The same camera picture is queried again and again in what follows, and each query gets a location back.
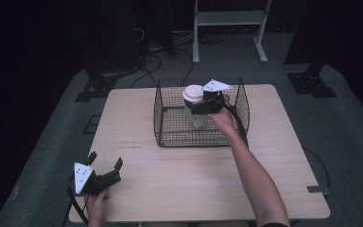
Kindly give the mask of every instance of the black wire basket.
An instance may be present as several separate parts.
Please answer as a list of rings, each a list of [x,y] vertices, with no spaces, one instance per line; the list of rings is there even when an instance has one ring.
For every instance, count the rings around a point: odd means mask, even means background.
[[[154,133],[159,147],[162,148],[193,148],[229,146],[227,139],[215,127],[209,118],[205,124],[196,129],[189,118],[182,92],[192,85],[205,85],[211,79],[163,79],[157,83],[154,104]],[[215,79],[232,85],[230,90],[223,91],[229,96],[231,108],[237,112],[246,133],[250,124],[250,109],[241,78]],[[238,130],[235,119],[234,127]]]

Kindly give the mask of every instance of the cup lid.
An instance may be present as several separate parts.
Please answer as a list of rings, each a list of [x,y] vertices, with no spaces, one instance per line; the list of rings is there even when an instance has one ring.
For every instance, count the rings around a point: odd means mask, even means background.
[[[201,102],[203,94],[202,86],[195,84],[187,86],[182,92],[183,98],[192,103]]]

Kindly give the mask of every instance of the hand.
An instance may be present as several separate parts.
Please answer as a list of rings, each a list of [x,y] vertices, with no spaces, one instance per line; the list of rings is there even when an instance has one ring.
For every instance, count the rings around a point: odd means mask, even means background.
[[[104,200],[109,197],[109,189],[103,190],[97,196],[87,196],[88,226],[100,227],[105,223]]]
[[[226,105],[229,106],[229,97],[225,96],[225,99]],[[232,114],[226,108],[222,108],[219,113],[208,113],[207,115],[214,122],[216,128],[223,134],[235,131]]]

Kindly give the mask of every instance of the person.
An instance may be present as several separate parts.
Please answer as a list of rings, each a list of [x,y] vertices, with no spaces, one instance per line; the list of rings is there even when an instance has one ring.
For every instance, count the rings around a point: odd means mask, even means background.
[[[290,226],[285,204],[274,181],[235,130],[232,115],[225,108],[219,113],[207,115],[227,138],[232,148],[241,183],[251,203],[257,226]],[[104,218],[102,203],[105,197],[106,194],[100,194],[87,202],[88,216],[92,224],[103,223],[100,218]]]
[[[97,196],[84,198],[88,212],[88,227],[101,227],[105,223],[104,200],[109,197],[109,189],[105,189]]]

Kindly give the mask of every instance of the table top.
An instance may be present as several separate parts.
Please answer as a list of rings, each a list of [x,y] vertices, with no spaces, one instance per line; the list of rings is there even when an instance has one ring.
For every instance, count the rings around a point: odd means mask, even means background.
[[[276,183],[290,219],[327,218],[329,207],[285,108],[272,85],[245,85],[250,106],[251,152]],[[153,131],[155,89],[113,90],[91,151],[98,175],[119,157],[122,181],[110,188],[107,221],[204,221],[255,219],[232,151],[159,148]],[[72,207],[69,219],[82,222]]]

